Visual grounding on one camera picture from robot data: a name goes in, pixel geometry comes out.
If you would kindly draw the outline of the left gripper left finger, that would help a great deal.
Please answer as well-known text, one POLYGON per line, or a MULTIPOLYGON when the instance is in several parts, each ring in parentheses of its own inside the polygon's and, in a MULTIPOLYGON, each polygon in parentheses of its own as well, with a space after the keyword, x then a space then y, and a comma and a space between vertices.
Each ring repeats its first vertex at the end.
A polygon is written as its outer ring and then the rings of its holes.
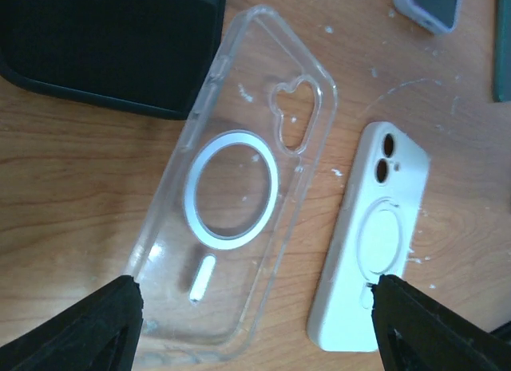
POLYGON ((143 323, 139 284, 122 275, 1 347, 2 370, 130 370, 143 323))

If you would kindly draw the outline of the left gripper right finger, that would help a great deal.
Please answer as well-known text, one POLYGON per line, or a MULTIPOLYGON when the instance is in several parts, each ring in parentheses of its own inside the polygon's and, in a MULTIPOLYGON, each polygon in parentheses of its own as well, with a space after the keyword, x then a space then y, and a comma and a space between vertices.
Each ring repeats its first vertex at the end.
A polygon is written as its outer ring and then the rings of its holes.
POLYGON ((488 333, 395 275, 370 286, 385 370, 509 370, 510 324, 488 333))

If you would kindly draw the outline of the black phone case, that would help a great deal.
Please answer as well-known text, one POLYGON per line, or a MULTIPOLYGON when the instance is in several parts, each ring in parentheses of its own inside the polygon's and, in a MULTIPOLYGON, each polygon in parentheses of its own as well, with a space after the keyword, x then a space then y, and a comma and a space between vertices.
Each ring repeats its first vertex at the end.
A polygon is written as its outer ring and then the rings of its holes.
POLYGON ((31 92, 185 119, 226 0, 1 0, 1 75, 31 92))

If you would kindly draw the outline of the clear magsafe phone case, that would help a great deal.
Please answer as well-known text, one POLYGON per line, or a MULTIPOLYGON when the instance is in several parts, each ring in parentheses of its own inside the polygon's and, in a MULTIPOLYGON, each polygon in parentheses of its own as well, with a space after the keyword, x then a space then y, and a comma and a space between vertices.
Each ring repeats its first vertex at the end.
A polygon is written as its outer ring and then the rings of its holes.
POLYGON ((233 18, 125 268, 144 300, 134 369, 248 347, 338 102, 274 9, 233 18))

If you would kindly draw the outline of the black screen phone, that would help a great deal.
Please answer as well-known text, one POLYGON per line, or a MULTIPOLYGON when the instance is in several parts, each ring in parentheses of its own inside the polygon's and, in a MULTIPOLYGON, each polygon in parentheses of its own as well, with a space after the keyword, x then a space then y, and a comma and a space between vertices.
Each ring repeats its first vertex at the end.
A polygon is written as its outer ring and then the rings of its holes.
POLYGON ((413 0, 426 15, 426 24, 452 29, 455 25, 459 0, 413 0))

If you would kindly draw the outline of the lilac phone case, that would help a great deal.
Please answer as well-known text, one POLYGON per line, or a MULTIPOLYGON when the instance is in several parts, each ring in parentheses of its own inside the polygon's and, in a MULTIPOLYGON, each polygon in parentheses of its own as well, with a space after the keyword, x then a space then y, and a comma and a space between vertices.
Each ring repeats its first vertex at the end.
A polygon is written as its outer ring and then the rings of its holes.
POLYGON ((459 10, 461 7, 461 0, 459 0, 456 22, 454 27, 449 30, 441 26, 426 24, 426 15, 418 7, 416 7, 413 0, 393 0, 393 3, 396 10, 400 14, 403 14, 404 16, 408 17, 410 20, 412 20, 419 26, 423 27, 424 29, 428 30, 429 32, 435 35, 449 34, 455 29, 458 21, 459 10))

